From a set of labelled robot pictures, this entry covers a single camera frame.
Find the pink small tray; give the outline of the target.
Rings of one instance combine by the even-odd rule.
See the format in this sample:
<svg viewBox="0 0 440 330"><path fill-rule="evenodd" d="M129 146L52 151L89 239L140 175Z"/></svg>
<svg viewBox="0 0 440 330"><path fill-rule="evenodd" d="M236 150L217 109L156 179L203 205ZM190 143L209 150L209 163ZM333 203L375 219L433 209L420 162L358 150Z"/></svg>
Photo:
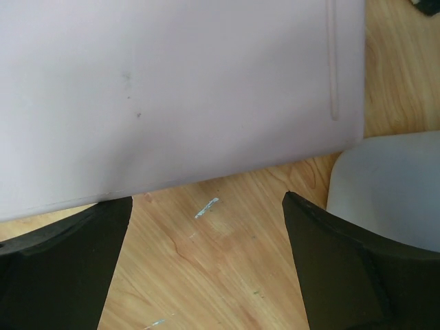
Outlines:
<svg viewBox="0 0 440 330"><path fill-rule="evenodd" d="M364 1L2 1L1 220L335 153Z"/></svg>

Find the blue rimmed white tub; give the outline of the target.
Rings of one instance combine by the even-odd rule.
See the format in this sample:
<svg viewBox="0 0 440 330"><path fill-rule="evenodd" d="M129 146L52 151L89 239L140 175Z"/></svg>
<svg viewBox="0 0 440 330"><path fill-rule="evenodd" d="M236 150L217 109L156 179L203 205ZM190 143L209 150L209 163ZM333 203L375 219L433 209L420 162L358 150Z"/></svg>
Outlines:
<svg viewBox="0 0 440 330"><path fill-rule="evenodd" d="M439 251L439 132L365 139L340 154L327 212L388 239Z"/></svg>

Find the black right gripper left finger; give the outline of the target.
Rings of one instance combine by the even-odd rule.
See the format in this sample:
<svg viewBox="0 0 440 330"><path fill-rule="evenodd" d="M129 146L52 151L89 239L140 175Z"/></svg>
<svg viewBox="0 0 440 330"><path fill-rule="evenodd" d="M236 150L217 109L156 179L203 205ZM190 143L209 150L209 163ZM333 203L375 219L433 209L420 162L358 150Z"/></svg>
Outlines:
<svg viewBox="0 0 440 330"><path fill-rule="evenodd" d="M97 329L131 197L1 242L2 329Z"/></svg>

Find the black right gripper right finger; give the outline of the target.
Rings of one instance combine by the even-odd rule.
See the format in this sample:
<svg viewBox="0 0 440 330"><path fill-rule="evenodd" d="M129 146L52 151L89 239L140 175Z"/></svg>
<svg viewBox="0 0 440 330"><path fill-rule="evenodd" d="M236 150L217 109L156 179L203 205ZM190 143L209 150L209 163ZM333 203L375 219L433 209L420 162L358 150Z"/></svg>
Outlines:
<svg viewBox="0 0 440 330"><path fill-rule="evenodd" d="M295 192L283 212L311 329L438 329L439 254L374 234Z"/></svg>

